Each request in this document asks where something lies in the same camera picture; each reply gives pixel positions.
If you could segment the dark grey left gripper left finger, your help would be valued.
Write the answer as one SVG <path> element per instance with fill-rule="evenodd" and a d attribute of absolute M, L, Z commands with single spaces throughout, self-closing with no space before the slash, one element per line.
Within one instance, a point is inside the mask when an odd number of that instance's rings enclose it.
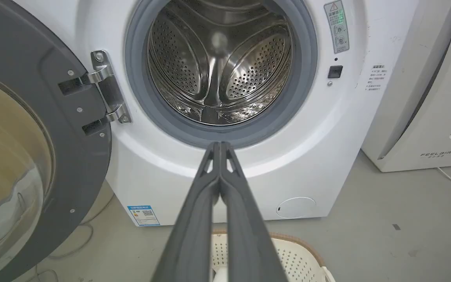
<path fill-rule="evenodd" d="M 213 207 L 218 200 L 219 142 L 206 149 L 169 239 L 153 282 L 209 282 Z"/>

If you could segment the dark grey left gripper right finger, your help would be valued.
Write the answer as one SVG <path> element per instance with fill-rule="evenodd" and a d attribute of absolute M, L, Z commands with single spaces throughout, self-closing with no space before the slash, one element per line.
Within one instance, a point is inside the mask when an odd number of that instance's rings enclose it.
<path fill-rule="evenodd" d="M 228 280 L 286 282 L 239 159 L 228 142 L 219 147 L 220 196 L 227 205 Z"/>

